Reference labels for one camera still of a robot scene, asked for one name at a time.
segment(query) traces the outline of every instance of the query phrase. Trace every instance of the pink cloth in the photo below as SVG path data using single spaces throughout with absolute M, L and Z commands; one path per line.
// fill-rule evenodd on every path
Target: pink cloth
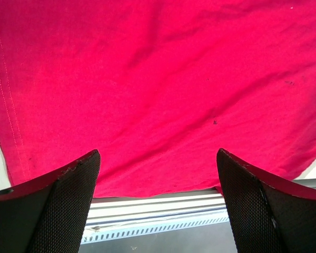
M 220 147 L 294 179 L 316 0 L 0 0 L 0 144 L 13 185 L 99 149 L 95 197 L 218 186 Z

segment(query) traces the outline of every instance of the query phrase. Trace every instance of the metal frame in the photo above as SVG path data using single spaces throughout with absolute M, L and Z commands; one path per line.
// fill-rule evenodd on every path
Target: metal frame
M 316 189 L 316 179 L 294 182 Z M 228 222 L 215 190 L 165 194 L 147 199 L 94 199 L 81 244 Z

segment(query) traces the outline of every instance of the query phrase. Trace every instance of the black mesh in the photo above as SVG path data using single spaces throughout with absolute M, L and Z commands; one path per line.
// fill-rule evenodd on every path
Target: black mesh
M 290 252 L 316 253 L 316 200 L 294 197 L 263 186 Z
M 99 167 L 96 151 L 57 180 L 27 252 L 78 252 Z
M 238 252 L 286 252 L 259 181 L 222 150 L 218 171 Z

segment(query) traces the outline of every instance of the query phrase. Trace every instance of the stitching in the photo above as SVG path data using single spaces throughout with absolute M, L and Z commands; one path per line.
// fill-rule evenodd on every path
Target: stitching
M 3 46 L 2 46 L 1 36 L 0 36 L 0 46 L 1 46 L 1 51 L 2 51 L 2 57 L 3 57 L 3 60 L 4 60 L 4 67 L 5 67 L 6 78 L 7 78 L 7 87 L 8 87 L 8 92 L 9 92 L 9 98 L 11 99 L 12 106 L 13 106 L 13 112 L 14 112 L 14 116 L 15 116 L 15 122 L 16 122 L 16 126 L 17 126 L 18 137 L 20 138 L 21 146 L 24 147 L 23 140 L 22 140 L 22 137 L 21 137 L 19 123 L 18 123 L 18 120 L 17 120 L 15 105 L 14 105 L 13 97 L 12 97 L 12 93 L 11 93 L 11 88 L 9 86 L 8 71 L 7 71 L 7 65 L 6 65 L 6 61 L 5 61 L 5 55 L 4 55 L 4 49 L 3 49 Z M 22 166 L 22 170 L 23 170 L 24 178 L 26 180 L 26 176 L 25 176 L 25 173 L 24 173 L 24 167 L 23 166 Z M 31 177 L 30 169 L 27 168 L 27 170 L 28 170 L 28 174 L 29 174 L 29 178 L 30 178 Z
M 6 103 L 4 91 L 3 91 L 3 89 L 2 89 L 1 77 L 0 77 L 0 90 L 1 90 L 2 98 L 3 98 L 3 100 L 4 100 L 5 109 L 6 109 L 6 112 L 7 112 L 9 124 L 11 125 L 11 130 L 12 130 L 12 134 L 13 134 L 13 139 L 14 139 L 14 143 L 15 143 L 15 148 L 16 148 L 16 150 L 17 150 L 17 154 L 18 154 L 18 157 L 19 157 L 20 165 L 21 165 L 21 168 L 22 168 L 22 173 L 23 173 L 23 176 L 24 176 L 24 178 L 25 178 L 25 180 L 26 180 L 25 172 L 24 172 L 24 169 L 23 169 L 22 161 L 21 161 L 21 156 L 20 156 L 19 150 L 18 150 L 18 148 L 17 148 L 17 144 L 16 144 L 16 139 L 15 139 L 15 135 L 14 135 L 14 131 L 13 131 L 13 126 L 12 126 L 12 122 L 11 122 L 11 117 L 9 117 L 8 108 L 7 108 L 7 103 Z

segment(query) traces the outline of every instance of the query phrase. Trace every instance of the red t-shirt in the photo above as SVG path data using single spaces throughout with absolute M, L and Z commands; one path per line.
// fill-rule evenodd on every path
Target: red t-shirt
M 219 185 L 215 155 L 316 158 L 316 1 L 0 1 L 13 185 L 97 148 L 95 197 Z

